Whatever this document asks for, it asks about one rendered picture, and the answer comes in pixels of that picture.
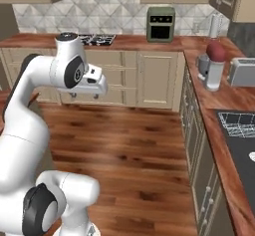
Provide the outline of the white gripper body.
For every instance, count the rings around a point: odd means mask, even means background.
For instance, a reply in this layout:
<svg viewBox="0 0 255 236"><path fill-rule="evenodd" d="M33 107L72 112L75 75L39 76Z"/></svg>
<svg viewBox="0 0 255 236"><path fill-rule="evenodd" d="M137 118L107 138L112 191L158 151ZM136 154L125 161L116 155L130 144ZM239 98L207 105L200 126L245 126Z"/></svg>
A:
<svg viewBox="0 0 255 236"><path fill-rule="evenodd" d="M83 77L75 87L71 89L59 88L59 91L72 94L105 95L108 92L108 83L104 75L101 75L98 80Z"/></svg>

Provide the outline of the black hob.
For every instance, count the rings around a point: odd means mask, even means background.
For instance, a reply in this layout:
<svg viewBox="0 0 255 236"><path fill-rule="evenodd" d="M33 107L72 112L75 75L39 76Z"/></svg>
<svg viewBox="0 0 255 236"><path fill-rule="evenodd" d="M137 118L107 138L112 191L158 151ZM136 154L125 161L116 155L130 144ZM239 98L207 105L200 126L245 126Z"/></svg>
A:
<svg viewBox="0 0 255 236"><path fill-rule="evenodd" d="M80 34L82 43L85 46L110 46L115 39L113 34Z"/></svg>

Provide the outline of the beige base cupboard run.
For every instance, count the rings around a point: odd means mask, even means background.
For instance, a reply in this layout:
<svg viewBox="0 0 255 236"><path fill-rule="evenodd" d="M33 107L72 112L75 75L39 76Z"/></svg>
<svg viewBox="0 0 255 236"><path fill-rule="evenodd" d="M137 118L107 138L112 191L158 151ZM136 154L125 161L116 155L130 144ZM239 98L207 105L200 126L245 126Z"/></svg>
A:
<svg viewBox="0 0 255 236"><path fill-rule="evenodd" d="M99 104L134 108L179 110L182 75L177 52L87 51L78 40L58 43L54 56L30 53L21 61L3 114L26 110L38 89L53 93L50 100L70 105ZM75 87L83 77L104 75L108 92L99 95L60 92Z"/></svg>

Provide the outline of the green toaster oven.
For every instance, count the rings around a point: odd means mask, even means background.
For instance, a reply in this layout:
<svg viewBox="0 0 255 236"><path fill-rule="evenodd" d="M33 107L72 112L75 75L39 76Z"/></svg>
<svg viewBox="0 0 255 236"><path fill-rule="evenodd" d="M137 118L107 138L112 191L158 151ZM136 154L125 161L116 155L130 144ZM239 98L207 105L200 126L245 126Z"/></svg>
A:
<svg viewBox="0 0 255 236"><path fill-rule="evenodd" d="M151 43L170 43L174 25L173 7L149 7L146 13L146 39Z"/></svg>

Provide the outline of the grey-beige base cupboard run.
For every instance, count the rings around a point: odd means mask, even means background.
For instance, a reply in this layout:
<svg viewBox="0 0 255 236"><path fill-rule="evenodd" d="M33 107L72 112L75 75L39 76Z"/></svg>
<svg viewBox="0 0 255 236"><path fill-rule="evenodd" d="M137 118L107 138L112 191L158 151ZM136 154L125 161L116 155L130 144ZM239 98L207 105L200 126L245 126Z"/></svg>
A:
<svg viewBox="0 0 255 236"><path fill-rule="evenodd" d="M184 68L180 116L198 236L235 236L198 100Z"/></svg>

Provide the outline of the white paper towel roll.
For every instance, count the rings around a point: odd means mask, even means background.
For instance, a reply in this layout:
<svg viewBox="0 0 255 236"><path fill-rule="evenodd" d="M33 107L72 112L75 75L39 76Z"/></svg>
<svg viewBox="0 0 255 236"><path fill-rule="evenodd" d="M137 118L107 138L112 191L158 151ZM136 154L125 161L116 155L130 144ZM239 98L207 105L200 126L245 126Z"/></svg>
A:
<svg viewBox="0 0 255 236"><path fill-rule="evenodd" d="M209 38L215 39L218 36L221 28L222 17L223 15L221 13L216 13L212 15L210 29L208 33Z"/></svg>

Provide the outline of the white toaster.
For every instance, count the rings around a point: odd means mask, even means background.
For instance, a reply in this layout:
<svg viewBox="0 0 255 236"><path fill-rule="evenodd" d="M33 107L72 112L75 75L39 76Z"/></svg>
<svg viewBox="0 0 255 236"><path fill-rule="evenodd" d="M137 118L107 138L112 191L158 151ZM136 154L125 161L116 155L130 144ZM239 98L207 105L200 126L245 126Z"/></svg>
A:
<svg viewBox="0 0 255 236"><path fill-rule="evenodd" d="M255 87L255 58L233 58L227 80L232 87Z"/></svg>

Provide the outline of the black sink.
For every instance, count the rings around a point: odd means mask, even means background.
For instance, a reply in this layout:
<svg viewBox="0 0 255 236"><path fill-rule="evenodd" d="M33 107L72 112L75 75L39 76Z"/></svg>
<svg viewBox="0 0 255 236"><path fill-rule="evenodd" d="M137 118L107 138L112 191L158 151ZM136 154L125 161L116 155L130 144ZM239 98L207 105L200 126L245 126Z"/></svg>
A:
<svg viewBox="0 0 255 236"><path fill-rule="evenodd" d="M255 151L255 137L231 137L221 125L218 114L220 112L252 113L248 111L215 110L231 157L244 187L246 197L255 215L255 162L249 158L249 153Z"/></svg>

